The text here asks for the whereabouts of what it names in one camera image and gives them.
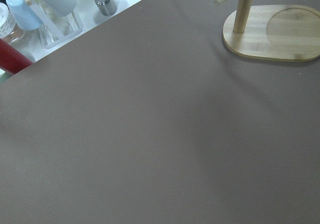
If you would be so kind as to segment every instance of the light blue cup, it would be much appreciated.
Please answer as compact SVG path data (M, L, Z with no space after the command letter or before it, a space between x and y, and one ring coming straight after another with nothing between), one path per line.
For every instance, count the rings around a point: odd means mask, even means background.
M32 31L42 25L40 18L25 3L25 0L6 0L6 3L17 23L25 31Z

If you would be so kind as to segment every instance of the gray tabletop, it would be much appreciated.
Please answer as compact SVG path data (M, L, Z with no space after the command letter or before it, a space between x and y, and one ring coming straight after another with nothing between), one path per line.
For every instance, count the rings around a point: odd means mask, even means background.
M143 0L2 83L0 223L320 223L320 60L229 52L236 5Z

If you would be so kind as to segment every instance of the red bottle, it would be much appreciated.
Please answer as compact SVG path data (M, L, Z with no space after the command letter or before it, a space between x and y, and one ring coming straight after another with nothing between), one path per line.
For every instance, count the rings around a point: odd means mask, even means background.
M14 75L31 64L28 58L0 39L0 68L2 70Z

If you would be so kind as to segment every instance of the wooden base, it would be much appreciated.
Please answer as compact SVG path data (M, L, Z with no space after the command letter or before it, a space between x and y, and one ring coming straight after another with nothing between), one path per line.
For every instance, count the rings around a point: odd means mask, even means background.
M244 33L234 33L236 11L225 21L223 39L245 58L306 62L320 56L320 12L303 5L256 5Z

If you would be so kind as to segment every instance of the silver cylinder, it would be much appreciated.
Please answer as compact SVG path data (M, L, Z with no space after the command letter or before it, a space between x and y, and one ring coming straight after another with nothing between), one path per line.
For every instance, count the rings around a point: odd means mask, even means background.
M118 9L116 0L94 0L94 2L104 16L111 16Z

